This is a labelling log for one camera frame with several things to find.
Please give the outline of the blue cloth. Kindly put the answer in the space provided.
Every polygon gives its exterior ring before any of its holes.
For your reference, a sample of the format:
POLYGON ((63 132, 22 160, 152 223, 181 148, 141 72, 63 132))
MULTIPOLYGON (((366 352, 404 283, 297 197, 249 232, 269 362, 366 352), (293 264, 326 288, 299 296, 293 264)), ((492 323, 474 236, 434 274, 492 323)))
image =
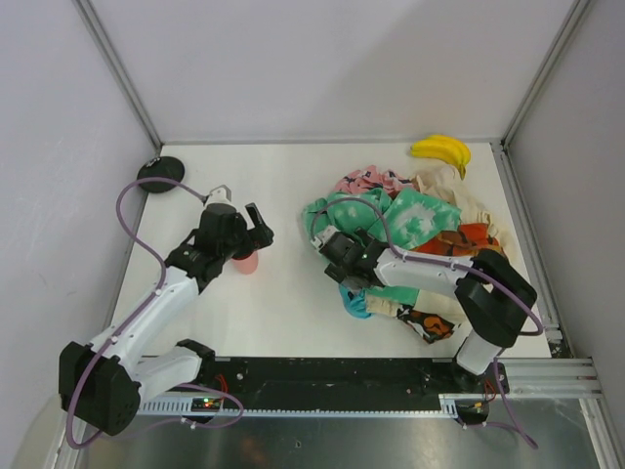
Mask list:
POLYGON ((373 316, 372 313, 367 311, 364 291, 354 292, 342 284, 339 285, 338 289, 343 306, 350 316, 361 320, 366 320, 373 316))

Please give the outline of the green tie-dye cloth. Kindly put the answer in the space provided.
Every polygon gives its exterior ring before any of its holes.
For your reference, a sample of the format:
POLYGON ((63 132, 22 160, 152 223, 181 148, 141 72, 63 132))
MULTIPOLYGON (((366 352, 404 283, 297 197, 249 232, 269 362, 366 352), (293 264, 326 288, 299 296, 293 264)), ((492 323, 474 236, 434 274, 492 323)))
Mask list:
POLYGON ((388 225, 395 246, 412 250, 421 247, 443 231, 460 225, 460 210, 433 196, 414 189, 403 189, 390 196, 382 189, 361 194, 332 192, 307 205, 302 213, 307 235, 317 235, 333 226, 354 240, 361 232, 385 241, 388 225))

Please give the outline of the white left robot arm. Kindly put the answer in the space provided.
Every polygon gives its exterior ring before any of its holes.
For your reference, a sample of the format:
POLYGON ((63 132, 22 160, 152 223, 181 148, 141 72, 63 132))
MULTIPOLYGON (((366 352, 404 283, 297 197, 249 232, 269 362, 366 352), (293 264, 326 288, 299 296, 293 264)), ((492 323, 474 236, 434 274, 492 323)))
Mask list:
POLYGON ((140 405, 173 388, 207 377, 212 349, 191 339, 147 358, 146 346, 198 298, 226 262, 246 259, 270 246, 273 232, 257 206, 239 212, 227 202, 209 202, 199 225, 161 264, 152 290, 124 321, 86 345, 67 344, 60 354, 59 393, 68 418, 116 436, 140 405))

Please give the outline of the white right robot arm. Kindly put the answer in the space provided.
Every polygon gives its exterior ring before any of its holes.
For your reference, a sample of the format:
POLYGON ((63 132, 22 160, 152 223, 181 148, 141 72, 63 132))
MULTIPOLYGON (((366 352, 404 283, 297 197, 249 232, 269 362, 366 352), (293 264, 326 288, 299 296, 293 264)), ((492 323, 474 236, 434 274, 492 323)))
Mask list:
POLYGON ((373 238, 361 243, 333 226, 312 245, 329 262, 325 273, 346 287, 412 287, 457 300, 472 331, 454 361, 474 376, 516 344, 537 300, 527 280, 489 249, 474 257, 421 254, 373 238))

